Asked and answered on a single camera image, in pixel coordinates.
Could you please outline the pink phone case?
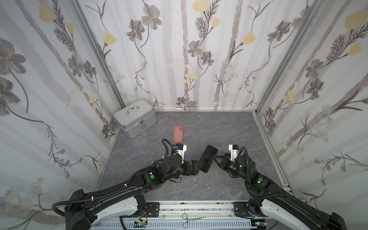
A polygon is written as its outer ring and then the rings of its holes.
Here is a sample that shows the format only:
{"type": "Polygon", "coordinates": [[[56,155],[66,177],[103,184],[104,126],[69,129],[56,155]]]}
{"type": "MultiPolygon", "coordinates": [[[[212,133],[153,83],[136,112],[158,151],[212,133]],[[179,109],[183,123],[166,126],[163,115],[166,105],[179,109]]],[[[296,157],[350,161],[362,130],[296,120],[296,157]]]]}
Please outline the pink phone case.
{"type": "Polygon", "coordinates": [[[184,141],[184,128],[182,126],[175,126],[173,128],[173,142],[182,143],[184,141]]]}

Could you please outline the black phone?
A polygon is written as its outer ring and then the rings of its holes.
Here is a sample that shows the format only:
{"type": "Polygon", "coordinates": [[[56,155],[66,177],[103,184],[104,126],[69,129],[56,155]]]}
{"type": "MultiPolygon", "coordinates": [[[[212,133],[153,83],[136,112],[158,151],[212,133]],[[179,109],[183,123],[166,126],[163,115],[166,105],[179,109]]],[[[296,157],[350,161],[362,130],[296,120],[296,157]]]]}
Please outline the black phone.
{"type": "Polygon", "coordinates": [[[206,146],[199,162],[200,162],[200,167],[199,170],[207,173],[212,165],[213,162],[213,156],[216,156],[218,154],[218,149],[208,145],[206,146]]]}

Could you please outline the aluminium corner frame post left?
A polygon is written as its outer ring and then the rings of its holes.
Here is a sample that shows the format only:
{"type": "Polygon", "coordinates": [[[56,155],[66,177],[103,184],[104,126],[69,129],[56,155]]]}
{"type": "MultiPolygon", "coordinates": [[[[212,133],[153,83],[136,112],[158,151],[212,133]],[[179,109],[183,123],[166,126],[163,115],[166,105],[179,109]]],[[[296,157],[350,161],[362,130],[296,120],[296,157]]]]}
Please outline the aluminium corner frame post left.
{"type": "Polygon", "coordinates": [[[81,5],[79,4],[78,1],[74,1],[74,0],[68,0],[68,3],[70,5],[76,19],[77,19],[79,25],[82,28],[83,34],[85,35],[85,37],[87,39],[87,42],[88,42],[94,56],[96,57],[99,65],[102,69],[102,72],[103,72],[104,76],[106,77],[108,85],[109,85],[110,89],[112,90],[112,92],[115,96],[115,99],[117,100],[117,102],[119,104],[120,109],[125,108],[125,103],[124,103],[124,101],[123,101],[123,99],[122,99],[122,97],[119,93],[119,90],[118,90],[118,88],[115,84],[113,76],[110,73],[108,65],[106,64],[103,52],[100,49],[100,46],[99,46],[99,44],[98,44],[98,42],[95,38],[95,35],[92,32],[92,30],[91,30],[91,28],[88,24],[88,21],[87,21],[85,15],[83,13],[81,5]]]}

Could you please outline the aluminium corner frame post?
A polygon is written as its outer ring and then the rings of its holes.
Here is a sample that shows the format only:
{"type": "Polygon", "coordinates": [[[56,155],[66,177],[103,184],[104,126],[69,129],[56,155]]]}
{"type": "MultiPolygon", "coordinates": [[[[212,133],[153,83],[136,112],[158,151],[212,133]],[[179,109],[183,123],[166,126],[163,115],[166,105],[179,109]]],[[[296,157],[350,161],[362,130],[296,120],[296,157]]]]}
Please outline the aluminium corner frame post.
{"type": "Polygon", "coordinates": [[[92,30],[91,30],[91,28],[88,24],[88,21],[87,21],[85,15],[83,13],[81,5],[79,4],[78,1],[74,1],[74,0],[68,0],[68,3],[70,5],[76,19],[77,19],[79,25],[82,28],[83,34],[85,35],[85,37],[87,39],[87,42],[88,42],[94,56],[96,57],[99,65],[102,69],[102,72],[103,72],[104,76],[106,77],[108,85],[109,85],[110,89],[112,90],[112,92],[115,96],[115,99],[117,100],[117,102],[119,104],[120,109],[125,108],[125,103],[124,103],[124,101],[123,101],[123,99],[122,99],[122,97],[119,93],[119,90],[118,90],[118,88],[115,84],[113,76],[110,73],[108,65],[106,64],[103,52],[100,49],[100,46],[99,46],[99,44],[98,44],[98,42],[95,38],[95,35],[92,32],[92,30]]]}
{"type": "Polygon", "coordinates": [[[326,1],[317,0],[314,1],[311,5],[310,9],[307,11],[299,29],[297,30],[296,36],[292,40],[290,46],[288,47],[285,56],[283,57],[280,65],[278,66],[275,74],[271,78],[270,83],[268,84],[265,92],[263,93],[258,107],[255,110],[255,114],[259,115],[261,111],[265,108],[266,102],[271,97],[272,92],[276,88],[279,80],[281,79],[286,67],[289,66],[293,56],[296,54],[298,49],[300,48],[304,38],[306,37],[309,29],[312,27],[316,17],[319,15],[320,11],[323,9],[326,1]]]}

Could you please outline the aluminium corner frame post right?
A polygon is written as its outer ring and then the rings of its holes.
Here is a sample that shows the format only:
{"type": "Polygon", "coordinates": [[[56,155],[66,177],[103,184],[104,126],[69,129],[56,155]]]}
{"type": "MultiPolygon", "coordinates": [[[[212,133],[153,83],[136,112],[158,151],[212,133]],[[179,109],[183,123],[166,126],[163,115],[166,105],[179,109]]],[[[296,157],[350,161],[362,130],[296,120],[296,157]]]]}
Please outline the aluminium corner frame post right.
{"type": "Polygon", "coordinates": [[[296,54],[298,49],[300,48],[304,38],[306,37],[309,29],[312,27],[316,17],[319,15],[320,11],[323,9],[326,1],[317,0],[314,1],[311,5],[310,9],[307,11],[299,29],[297,30],[296,36],[292,40],[290,46],[288,47],[285,56],[283,57],[280,65],[278,66],[275,74],[271,78],[270,83],[268,84],[265,92],[263,93],[258,107],[255,110],[255,114],[259,115],[261,111],[265,108],[266,102],[271,97],[272,92],[276,88],[279,80],[281,79],[286,67],[289,66],[293,56],[296,54]]]}

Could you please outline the silver aluminium case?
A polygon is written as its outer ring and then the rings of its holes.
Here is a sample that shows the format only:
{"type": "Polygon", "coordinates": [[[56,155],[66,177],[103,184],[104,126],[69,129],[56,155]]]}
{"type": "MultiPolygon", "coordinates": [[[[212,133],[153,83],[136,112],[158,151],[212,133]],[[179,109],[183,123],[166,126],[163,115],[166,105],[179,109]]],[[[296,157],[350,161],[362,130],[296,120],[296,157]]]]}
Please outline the silver aluminium case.
{"type": "Polygon", "coordinates": [[[145,100],[138,100],[113,116],[130,140],[157,123],[154,108],[145,100]]]}

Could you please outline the metal forceps scissors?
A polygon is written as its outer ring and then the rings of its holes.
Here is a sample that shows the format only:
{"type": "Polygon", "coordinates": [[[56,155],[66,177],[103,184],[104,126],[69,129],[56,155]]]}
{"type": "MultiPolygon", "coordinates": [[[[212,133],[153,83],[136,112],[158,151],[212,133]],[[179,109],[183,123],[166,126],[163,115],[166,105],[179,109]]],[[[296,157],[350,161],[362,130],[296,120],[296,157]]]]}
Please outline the metal forceps scissors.
{"type": "Polygon", "coordinates": [[[182,219],[184,220],[183,222],[183,228],[187,229],[189,227],[189,223],[191,221],[195,221],[195,220],[200,220],[200,219],[205,219],[206,217],[200,217],[200,218],[189,218],[188,215],[186,213],[182,214],[182,219]]]}

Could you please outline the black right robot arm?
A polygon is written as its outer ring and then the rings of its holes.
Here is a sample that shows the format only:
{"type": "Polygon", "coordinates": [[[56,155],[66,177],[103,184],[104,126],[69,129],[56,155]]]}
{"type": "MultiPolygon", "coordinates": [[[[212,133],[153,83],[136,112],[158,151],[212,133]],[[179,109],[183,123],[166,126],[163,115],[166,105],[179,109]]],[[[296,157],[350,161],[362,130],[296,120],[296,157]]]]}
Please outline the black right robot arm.
{"type": "Polygon", "coordinates": [[[252,216],[264,215],[293,230],[345,230],[344,219],[336,213],[325,213],[261,174],[256,164],[246,155],[231,161],[228,156],[214,156],[215,163],[225,172],[240,178],[251,195],[243,211],[252,216]]]}

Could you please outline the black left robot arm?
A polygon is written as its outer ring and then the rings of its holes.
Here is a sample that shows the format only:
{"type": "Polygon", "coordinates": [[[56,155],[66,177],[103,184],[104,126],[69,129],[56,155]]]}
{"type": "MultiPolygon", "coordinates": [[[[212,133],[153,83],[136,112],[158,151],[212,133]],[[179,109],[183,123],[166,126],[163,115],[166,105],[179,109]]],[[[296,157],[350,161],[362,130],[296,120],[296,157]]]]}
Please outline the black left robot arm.
{"type": "Polygon", "coordinates": [[[197,175],[203,166],[202,161],[185,161],[173,154],[135,171],[127,181],[115,186],[88,193],[77,190],[69,200],[54,203],[51,209],[65,218],[67,230],[88,230],[107,208],[158,189],[167,181],[197,175]]]}

